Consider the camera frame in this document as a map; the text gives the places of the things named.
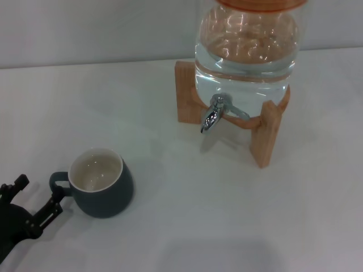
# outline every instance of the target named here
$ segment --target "table surface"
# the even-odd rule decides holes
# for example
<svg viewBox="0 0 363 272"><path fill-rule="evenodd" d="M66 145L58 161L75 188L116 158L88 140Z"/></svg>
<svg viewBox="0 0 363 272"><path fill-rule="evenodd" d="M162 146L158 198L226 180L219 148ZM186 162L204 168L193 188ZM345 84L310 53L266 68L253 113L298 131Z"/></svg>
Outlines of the table surface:
<svg viewBox="0 0 363 272"><path fill-rule="evenodd" d="M48 178L90 147L118 151L136 195L111 219L72 199L0 271L363 270L363 48L301 52L271 165L250 132L204 136L176 115L175 60L0 70L1 183L38 210Z"/></svg>

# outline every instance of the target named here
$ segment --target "mug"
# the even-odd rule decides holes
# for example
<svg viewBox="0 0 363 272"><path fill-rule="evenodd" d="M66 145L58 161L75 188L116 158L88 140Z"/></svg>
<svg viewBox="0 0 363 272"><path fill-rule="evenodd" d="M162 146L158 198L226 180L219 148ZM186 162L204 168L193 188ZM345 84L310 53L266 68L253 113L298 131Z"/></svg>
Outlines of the mug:
<svg viewBox="0 0 363 272"><path fill-rule="evenodd" d="M70 187L57 185L68 181ZM52 191L62 187L86 214L109 218L122 212L131 202L134 184L130 170L121 156L106 148L92 148L77 157L68 172L51 175Z"/></svg>

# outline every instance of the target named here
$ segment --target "spigot handle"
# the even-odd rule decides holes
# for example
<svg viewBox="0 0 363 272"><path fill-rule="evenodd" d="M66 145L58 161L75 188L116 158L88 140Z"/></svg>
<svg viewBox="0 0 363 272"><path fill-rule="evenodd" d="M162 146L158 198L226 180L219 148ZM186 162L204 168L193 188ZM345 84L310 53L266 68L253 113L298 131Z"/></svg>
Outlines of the spigot handle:
<svg viewBox="0 0 363 272"><path fill-rule="evenodd" d="M226 105L226 111L230 111L231 113L236 114L239 118L245 121L249 121L251 118L247 112L244 112L243 110L240 110L233 105Z"/></svg>

